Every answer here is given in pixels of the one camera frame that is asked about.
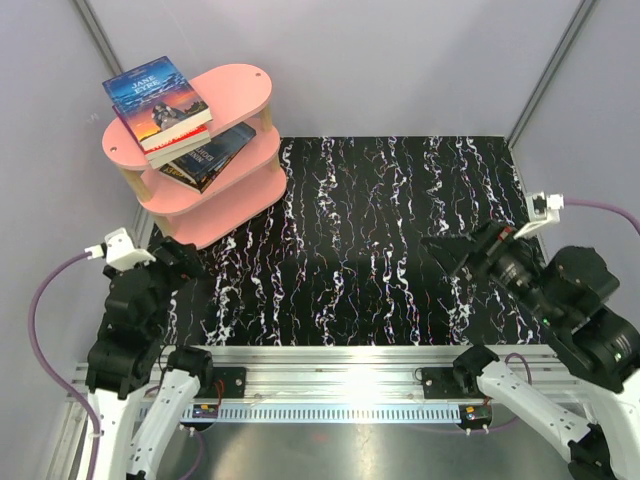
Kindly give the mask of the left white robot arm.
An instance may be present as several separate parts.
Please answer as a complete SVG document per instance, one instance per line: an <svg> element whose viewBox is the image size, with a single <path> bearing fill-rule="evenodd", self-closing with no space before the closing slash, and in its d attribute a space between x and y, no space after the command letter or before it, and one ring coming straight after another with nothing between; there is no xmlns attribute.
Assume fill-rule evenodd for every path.
<svg viewBox="0 0 640 480"><path fill-rule="evenodd" d="M139 415L161 355L172 294L205 271L196 247L171 237L144 249L120 228L106 235L102 251L110 285L87 357L87 400L95 416L80 470L91 479L154 479L188 404L215 385L211 354L178 347L146 416Z"/></svg>

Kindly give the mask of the purple paperback book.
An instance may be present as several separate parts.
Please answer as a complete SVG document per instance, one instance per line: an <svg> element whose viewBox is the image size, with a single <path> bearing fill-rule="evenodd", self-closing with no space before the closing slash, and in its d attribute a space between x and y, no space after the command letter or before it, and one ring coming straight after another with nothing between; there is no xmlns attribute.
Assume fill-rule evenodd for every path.
<svg viewBox="0 0 640 480"><path fill-rule="evenodd" d="M203 148L203 146L198 146L194 149L191 150L187 150L186 148L184 149L180 149L180 150L175 150L173 152L168 152L168 153L164 153L162 155L156 156L154 158L151 157L147 157L146 160L148 161L148 164L151 168L153 169L159 169L160 167L162 167L163 165L166 165L176 159L179 159L185 155L188 154L192 154L192 153L197 153L199 152L201 149Z"/></svg>

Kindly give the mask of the Jane Eyre blue book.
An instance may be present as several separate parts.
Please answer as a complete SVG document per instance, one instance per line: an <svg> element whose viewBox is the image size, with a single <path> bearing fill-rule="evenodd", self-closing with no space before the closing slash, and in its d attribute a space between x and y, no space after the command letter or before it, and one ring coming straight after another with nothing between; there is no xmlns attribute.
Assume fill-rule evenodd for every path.
<svg viewBox="0 0 640 480"><path fill-rule="evenodd" d="M212 120L208 104L166 56L104 81L103 88L144 151L162 148Z"/></svg>

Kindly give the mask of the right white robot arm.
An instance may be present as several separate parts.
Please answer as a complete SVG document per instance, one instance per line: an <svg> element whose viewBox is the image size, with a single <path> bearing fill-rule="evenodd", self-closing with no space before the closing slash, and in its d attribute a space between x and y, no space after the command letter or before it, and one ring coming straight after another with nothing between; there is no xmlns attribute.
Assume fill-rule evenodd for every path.
<svg viewBox="0 0 640 480"><path fill-rule="evenodd" d="M639 332L607 306L620 282L596 250L566 246L542 264L514 228L495 221L464 236L421 243L448 276L492 280L539 321L594 418L554 403L484 345L453 361L457 392L506 406L562 456L575 479L638 478Z"/></svg>

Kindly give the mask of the Nineteen Eighty-Four blue book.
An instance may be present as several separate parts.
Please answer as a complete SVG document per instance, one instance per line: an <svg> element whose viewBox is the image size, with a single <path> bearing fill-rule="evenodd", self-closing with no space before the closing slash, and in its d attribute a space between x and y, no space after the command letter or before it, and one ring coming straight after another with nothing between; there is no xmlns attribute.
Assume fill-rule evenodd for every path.
<svg viewBox="0 0 640 480"><path fill-rule="evenodd" d="M242 122L213 137L207 144L169 163L193 183L215 178L255 136L257 132Z"/></svg>

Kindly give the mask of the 13-Storey Treehouse red book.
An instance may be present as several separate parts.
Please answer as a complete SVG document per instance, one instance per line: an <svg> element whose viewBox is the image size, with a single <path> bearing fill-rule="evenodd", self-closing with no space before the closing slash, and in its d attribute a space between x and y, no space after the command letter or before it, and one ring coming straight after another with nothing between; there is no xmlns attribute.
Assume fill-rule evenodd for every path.
<svg viewBox="0 0 640 480"><path fill-rule="evenodd" d="M206 123L212 116L209 106L202 100L194 101L186 109L163 101L140 104L140 108L124 113L115 104L112 109L145 158L173 152L209 137Z"/></svg>

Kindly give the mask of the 169-Storey Treehouse black book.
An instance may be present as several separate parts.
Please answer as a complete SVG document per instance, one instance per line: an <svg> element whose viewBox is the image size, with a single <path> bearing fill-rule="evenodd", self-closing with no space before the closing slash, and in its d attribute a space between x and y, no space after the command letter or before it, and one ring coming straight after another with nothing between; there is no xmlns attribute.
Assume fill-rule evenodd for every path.
<svg viewBox="0 0 640 480"><path fill-rule="evenodd" d="M202 194L229 163L229 160L204 164L173 161L160 167L158 172Z"/></svg>

